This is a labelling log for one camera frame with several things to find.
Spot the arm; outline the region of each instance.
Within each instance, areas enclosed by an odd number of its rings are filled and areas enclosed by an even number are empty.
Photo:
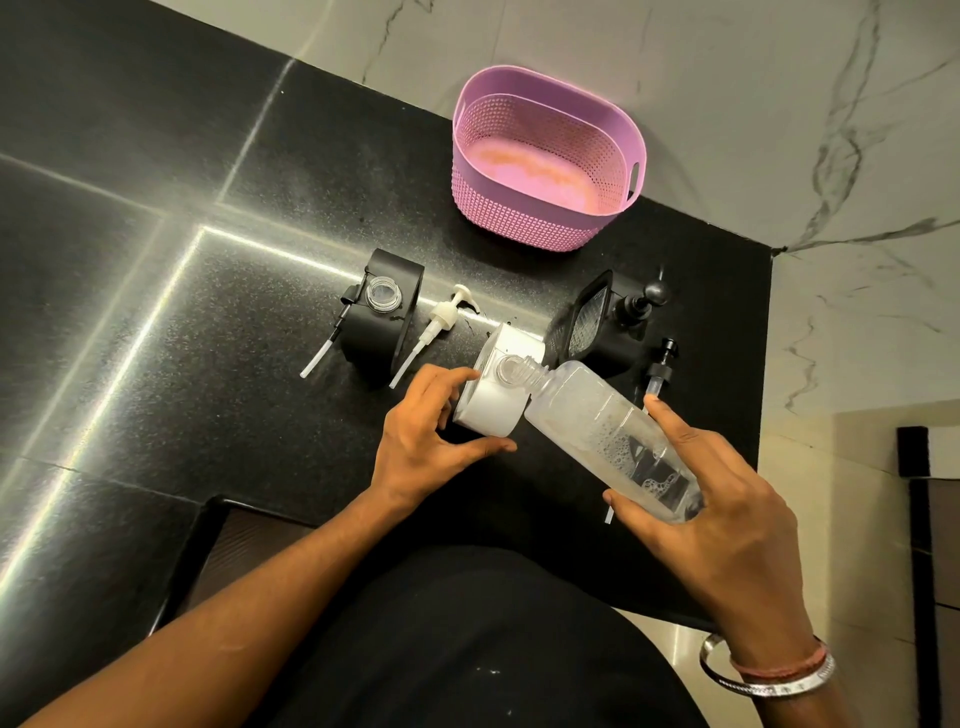
[[[440,438],[472,369],[426,365],[384,422],[373,479],[344,511],[62,695],[24,728],[239,726],[357,563],[430,493],[516,445]]]
[[[655,397],[646,404],[697,476],[704,510],[673,525],[614,491],[604,500],[707,609],[737,663],[752,669],[800,663],[817,643],[804,607],[796,517],[721,435],[690,427]],[[832,682],[755,705],[766,728],[853,725]]]

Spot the hand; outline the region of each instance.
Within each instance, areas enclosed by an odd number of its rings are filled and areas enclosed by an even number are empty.
[[[704,509],[670,524],[615,491],[604,500],[707,609],[740,665],[782,667],[809,657],[817,644],[793,512],[722,435],[691,427],[654,396],[644,402],[697,476]]]
[[[437,434],[438,428],[446,427],[453,403],[460,398],[460,385],[478,377],[480,373],[469,367],[449,370],[424,364],[420,368],[403,401],[384,420],[372,492],[412,512],[468,465],[516,450],[516,443],[505,437],[481,437],[452,445]]]

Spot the wrist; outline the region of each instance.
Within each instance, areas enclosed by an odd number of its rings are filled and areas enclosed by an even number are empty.
[[[387,522],[390,526],[397,525],[417,510],[418,503],[411,498],[388,488],[369,487],[357,496],[354,501],[369,509],[370,515]]]
[[[795,618],[768,615],[760,619],[728,620],[720,623],[720,629],[733,660],[753,669],[797,664],[810,657],[819,646],[805,612]]]

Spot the plastic bottle neck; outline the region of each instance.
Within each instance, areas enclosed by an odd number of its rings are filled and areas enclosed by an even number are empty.
[[[535,397],[547,385],[551,372],[533,356],[507,354],[497,363],[496,376],[506,386],[522,387]]]

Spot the right hand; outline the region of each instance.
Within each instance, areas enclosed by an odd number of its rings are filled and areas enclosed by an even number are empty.
[[[793,512],[722,435],[691,427],[652,395],[644,403],[697,476],[704,509],[671,524],[615,491],[604,500],[710,613],[740,665],[782,667],[809,657],[817,644]]]

